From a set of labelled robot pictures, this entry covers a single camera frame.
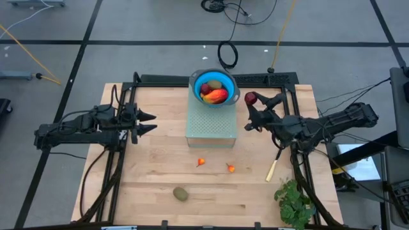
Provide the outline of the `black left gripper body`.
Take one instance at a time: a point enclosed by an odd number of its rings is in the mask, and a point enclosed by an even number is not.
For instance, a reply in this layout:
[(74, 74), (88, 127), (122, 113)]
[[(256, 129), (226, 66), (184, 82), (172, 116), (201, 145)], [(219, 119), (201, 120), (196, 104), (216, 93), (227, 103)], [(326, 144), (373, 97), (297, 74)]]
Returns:
[(123, 107), (123, 129), (131, 132), (132, 144), (137, 144), (137, 110), (134, 103), (126, 103)]

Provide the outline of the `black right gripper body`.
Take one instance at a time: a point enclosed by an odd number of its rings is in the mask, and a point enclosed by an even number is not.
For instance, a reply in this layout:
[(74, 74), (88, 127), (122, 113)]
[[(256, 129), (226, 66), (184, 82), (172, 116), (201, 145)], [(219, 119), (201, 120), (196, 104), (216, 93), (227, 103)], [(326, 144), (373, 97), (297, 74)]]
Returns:
[[(280, 104), (285, 99), (284, 93), (279, 93), (274, 97), (275, 106)], [(258, 101), (254, 93), (246, 93), (244, 96), (244, 101), (246, 105), (253, 105)], [(244, 126), (246, 131), (257, 130), (261, 132), (263, 128), (268, 131), (272, 130), (273, 126), (279, 126), (282, 123), (282, 119), (275, 113), (274, 107), (269, 109), (265, 108), (262, 111), (259, 111), (260, 121), (259, 123), (248, 123)]]

